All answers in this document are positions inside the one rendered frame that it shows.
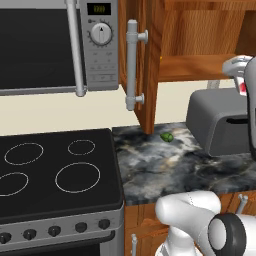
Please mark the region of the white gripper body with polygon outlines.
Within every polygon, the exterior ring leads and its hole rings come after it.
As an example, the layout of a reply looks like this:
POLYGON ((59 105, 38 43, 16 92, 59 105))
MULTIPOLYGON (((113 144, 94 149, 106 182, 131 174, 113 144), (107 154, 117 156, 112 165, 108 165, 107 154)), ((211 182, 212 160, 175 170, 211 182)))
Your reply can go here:
POLYGON ((235 83, 238 93, 241 96, 247 96, 246 84, 245 84, 244 78, 243 77, 235 77, 234 83, 235 83))

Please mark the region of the grey toaster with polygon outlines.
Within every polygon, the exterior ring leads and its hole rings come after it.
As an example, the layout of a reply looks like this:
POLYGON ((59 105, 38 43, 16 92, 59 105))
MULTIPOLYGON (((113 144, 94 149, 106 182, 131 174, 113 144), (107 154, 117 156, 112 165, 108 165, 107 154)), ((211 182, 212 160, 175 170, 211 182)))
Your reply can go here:
POLYGON ((186 126, 210 156, 250 153, 256 161, 256 101, 234 88, 193 92, 186 126))

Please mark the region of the small green fruit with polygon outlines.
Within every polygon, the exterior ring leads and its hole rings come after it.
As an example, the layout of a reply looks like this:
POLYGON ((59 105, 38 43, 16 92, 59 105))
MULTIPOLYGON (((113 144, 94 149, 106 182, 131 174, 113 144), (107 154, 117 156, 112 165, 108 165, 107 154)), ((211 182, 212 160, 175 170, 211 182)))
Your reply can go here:
POLYGON ((170 132, 164 132, 160 135, 161 139, 165 142, 172 142, 174 136, 170 132))

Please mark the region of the silver microwave oven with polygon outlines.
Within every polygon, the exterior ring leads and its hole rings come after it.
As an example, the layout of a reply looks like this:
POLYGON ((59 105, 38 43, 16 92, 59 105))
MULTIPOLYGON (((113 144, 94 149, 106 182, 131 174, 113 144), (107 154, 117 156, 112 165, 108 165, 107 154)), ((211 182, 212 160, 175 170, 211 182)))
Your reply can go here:
POLYGON ((78 0, 79 36, 84 85, 88 91, 118 88, 118 0, 78 0), (97 23, 112 30, 108 44, 99 46, 90 32, 97 23))

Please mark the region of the silver microwave dial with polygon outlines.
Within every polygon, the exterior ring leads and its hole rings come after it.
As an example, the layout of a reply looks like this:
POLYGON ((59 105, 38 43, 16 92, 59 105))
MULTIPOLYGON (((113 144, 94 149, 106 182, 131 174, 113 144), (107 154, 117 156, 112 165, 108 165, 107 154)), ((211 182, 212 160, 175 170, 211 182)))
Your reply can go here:
POLYGON ((94 43, 103 46, 110 42, 112 30, 106 23, 97 23, 92 27, 90 36, 94 43))

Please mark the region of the wooden base cabinet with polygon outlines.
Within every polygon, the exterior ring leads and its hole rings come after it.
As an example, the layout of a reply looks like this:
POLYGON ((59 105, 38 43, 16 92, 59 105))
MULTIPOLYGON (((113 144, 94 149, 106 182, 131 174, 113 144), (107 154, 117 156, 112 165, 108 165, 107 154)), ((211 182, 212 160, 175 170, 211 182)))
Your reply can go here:
MULTIPOLYGON (((219 195, 221 212, 234 213, 240 203, 240 194, 248 197, 242 213, 256 215, 256 190, 219 195)), ((155 204, 126 206, 124 217, 124 256, 132 256, 132 234, 137 238, 136 256, 154 256, 168 234, 168 227, 155 215, 155 204)))

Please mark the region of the black stove knob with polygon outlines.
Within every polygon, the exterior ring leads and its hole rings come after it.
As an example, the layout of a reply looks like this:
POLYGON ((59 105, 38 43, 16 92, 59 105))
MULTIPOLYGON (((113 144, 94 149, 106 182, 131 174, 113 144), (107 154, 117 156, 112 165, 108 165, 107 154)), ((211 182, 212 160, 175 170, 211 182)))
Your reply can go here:
POLYGON ((110 226, 110 220, 109 219, 102 219, 99 221, 98 226, 105 230, 110 226))
POLYGON ((87 230, 87 224, 85 222, 79 222, 75 225, 75 230, 78 233, 83 233, 87 230))
POLYGON ((11 240, 11 234, 7 232, 0 233, 0 243, 6 244, 11 240))
POLYGON ((23 237, 26 240, 32 240, 36 237, 37 231, 34 229, 27 229, 23 232, 23 237))
POLYGON ((56 237, 61 233, 61 227, 60 226, 51 226, 48 229, 48 234, 52 237, 56 237))

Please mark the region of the black hob stove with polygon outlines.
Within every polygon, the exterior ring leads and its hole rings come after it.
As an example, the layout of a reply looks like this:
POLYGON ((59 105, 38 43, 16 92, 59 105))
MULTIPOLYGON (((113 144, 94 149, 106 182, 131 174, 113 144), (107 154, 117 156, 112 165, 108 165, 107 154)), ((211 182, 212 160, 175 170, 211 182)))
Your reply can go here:
POLYGON ((124 256, 124 196, 108 128, 0 136, 0 252, 105 237, 109 242, 25 256, 124 256), (110 226, 98 226, 109 219, 110 226), (87 224, 78 233, 75 225, 87 224), (61 233, 52 237, 51 226, 61 233), (37 231, 26 240, 23 232, 37 231))

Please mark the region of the black microwave door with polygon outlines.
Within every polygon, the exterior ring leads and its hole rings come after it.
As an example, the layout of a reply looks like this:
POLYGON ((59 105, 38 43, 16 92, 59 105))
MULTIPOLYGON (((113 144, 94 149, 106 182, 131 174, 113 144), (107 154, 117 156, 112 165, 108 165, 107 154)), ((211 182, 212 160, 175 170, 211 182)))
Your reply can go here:
POLYGON ((0 96, 75 89, 65 0, 0 0, 0 96))

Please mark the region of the open wooden wall cabinet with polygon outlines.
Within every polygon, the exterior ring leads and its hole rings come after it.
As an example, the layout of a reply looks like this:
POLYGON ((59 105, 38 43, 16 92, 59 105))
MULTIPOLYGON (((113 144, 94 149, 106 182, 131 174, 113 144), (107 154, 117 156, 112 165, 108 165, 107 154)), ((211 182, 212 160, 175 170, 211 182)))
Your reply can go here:
POLYGON ((256 55, 256 0, 165 0, 161 82, 223 79, 238 55, 256 55))

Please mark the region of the wooden wall cabinet door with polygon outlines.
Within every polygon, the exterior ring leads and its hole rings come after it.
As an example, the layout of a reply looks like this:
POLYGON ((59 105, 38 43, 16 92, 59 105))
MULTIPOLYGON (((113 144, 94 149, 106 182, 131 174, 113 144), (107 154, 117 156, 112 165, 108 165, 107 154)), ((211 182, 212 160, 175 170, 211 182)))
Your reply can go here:
POLYGON ((119 83, 127 87, 126 72, 126 31, 130 19, 138 22, 138 32, 148 30, 148 43, 137 44, 136 92, 144 94, 143 104, 136 103, 134 113, 146 134, 154 132, 158 75, 163 26, 165 20, 164 0, 119 0, 118 2, 118 47, 119 47, 119 83))

